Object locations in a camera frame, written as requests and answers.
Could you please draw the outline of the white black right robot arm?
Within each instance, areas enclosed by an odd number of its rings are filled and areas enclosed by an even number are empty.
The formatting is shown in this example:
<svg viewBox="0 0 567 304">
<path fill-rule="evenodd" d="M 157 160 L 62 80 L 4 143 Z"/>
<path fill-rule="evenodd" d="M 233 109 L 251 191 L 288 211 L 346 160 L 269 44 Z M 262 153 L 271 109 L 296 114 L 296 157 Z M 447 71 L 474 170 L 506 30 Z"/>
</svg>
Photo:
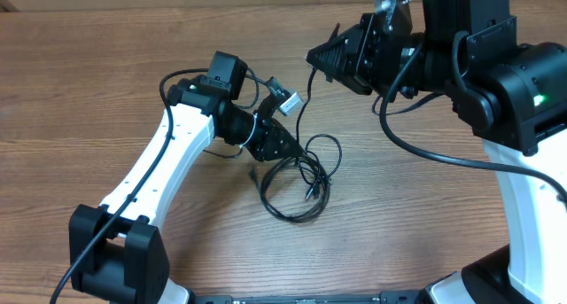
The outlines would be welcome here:
<svg viewBox="0 0 567 304">
<path fill-rule="evenodd" d="M 509 0 L 422 0 L 416 33 L 408 0 L 374 0 L 359 24 L 307 54 L 351 91 L 376 94 L 384 133 L 414 155 L 493 171 L 509 242 L 413 291 L 412 303 L 566 300 L 566 49 L 520 43 Z M 420 91 L 448 97 L 482 140 L 487 161 L 430 152 L 386 126 L 388 105 Z"/>
</svg>

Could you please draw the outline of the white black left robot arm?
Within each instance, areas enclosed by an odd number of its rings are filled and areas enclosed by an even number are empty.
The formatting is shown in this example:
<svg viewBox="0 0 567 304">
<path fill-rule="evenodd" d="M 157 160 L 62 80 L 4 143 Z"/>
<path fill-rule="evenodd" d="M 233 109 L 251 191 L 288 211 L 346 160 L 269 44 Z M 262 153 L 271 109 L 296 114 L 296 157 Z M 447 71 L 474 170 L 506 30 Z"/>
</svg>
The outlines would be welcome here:
<svg viewBox="0 0 567 304">
<path fill-rule="evenodd" d="M 219 137 L 257 161 L 298 158 L 303 149 L 273 115 L 291 115 L 303 101 L 276 78 L 255 79 L 239 57 L 217 51 L 207 68 L 175 72 L 159 84 L 162 120 L 136 164 L 98 207 L 78 206 L 68 225 L 71 266 L 52 294 L 70 284 L 110 303 L 192 303 L 195 295 L 170 277 L 161 230 L 197 157 Z M 253 112 L 236 105 L 245 79 L 269 94 Z"/>
</svg>

